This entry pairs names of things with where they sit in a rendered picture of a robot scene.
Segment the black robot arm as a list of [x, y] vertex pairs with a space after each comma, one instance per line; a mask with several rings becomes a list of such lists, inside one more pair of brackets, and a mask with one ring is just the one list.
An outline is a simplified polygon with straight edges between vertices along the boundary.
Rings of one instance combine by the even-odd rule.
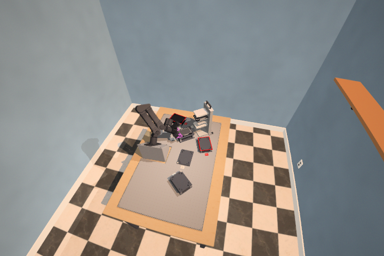
[[[151, 129], [151, 137], [150, 137], [150, 143], [144, 144], [144, 146], [156, 146], [161, 145], [161, 143], [157, 143], [157, 137], [161, 134], [160, 130], [164, 130], [165, 132], [172, 132], [176, 133], [176, 128], [180, 127], [180, 123], [175, 121], [174, 124], [172, 119], [166, 118], [164, 124], [160, 121], [160, 119], [156, 116], [154, 111], [151, 108], [151, 105], [144, 104], [144, 105], [137, 105], [135, 107], [136, 112], [143, 118], [143, 120], [146, 122], [146, 124]], [[152, 120], [151, 120], [151, 119]], [[171, 131], [172, 130], [172, 131]], [[154, 135], [153, 135], [154, 133]]]

